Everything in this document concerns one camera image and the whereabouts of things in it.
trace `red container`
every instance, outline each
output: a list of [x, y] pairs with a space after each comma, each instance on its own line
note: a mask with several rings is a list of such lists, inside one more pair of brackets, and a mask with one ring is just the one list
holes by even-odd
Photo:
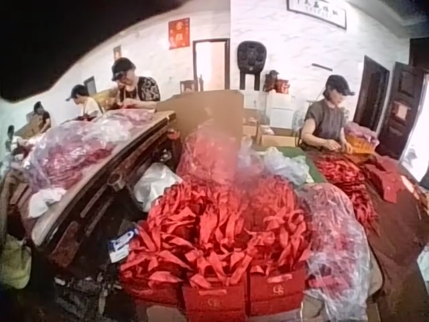
[[189, 321], [245, 321], [247, 279], [242, 278], [234, 286], [223, 286], [207, 279], [214, 285], [212, 290], [182, 287]]
[[379, 170], [372, 164], [367, 164], [365, 170], [367, 177], [374, 185], [375, 190], [380, 194], [380, 197], [387, 202], [396, 203], [397, 193], [403, 187], [402, 182], [399, 182], [399, 176]]
[[183, 307], [182, 289], [179, 284], [165, 283], [155, 288], [142, 284], [123, 284], [123, 290], [133, 299], [144, 301], [148, 305], [165, 305], [168, 307]]
[[251, 274], [250, 315], [272, 315], [299, 309], [304, 300], [305, 279], [305, 267], [288, 274]]

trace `doorway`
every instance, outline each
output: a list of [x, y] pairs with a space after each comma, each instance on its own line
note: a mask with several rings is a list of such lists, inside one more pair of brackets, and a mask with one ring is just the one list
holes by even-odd
[[192, 43], [196, 91], [229, 89], [229, 38], [195, 40]]
[[375, 131], [386, 98], [390, 72], [368, 56], [363, 62], [361, 91], [353, 122]]
[[399, 160], [416, 125], [422, 107], [424, 71], [396, 62], [393, 72], [389, 105], [377, 152]]
[[[425, 76], [425, 83], [428, 82], [429, 74]], [[428, 120], [429, 90], [424, 87], [418, 116], [402, 154], [401, 163], [417, 181], [422, 181], [421, 184], [426, 189], [429, 189]]]

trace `hand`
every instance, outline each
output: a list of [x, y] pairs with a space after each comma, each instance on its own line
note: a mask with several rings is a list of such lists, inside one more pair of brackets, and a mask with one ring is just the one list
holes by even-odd
[[353, 147], [351, 146], [350, 143], [344, 142], [343, 143], [343, 151], [346, 152], [347, 154], [353, 154]]
[[139, 101], [137, 99], [124, 99], [122, 102], [122, 108], [123, 109], [128, 109], [131, 108], [132, 106], [135, 106], [139, 103]]
[[340, 144], [334, 140], [326, 140], [323, 144], [323, 147], [328, 149], [329, 151], [337, 151], [341, 149]]

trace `window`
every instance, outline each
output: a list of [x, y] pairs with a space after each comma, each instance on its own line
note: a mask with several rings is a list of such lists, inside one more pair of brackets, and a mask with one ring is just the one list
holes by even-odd
[[95, 79], [93, 76], [84, 81], [83, 84], [88, 89], [88, 93], [90, 96], [93, 96], [97, 93], [97, 88], [95, 87]]

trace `basket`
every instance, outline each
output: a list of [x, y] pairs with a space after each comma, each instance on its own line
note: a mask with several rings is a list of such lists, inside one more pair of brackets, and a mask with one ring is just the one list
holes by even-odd
[[356, 138], [355, 136], [345, 135], [346, 140], [353, 147], [354, 154], [372, 154], [375, 151], [376, 145], [368, 142], [365, 139]]

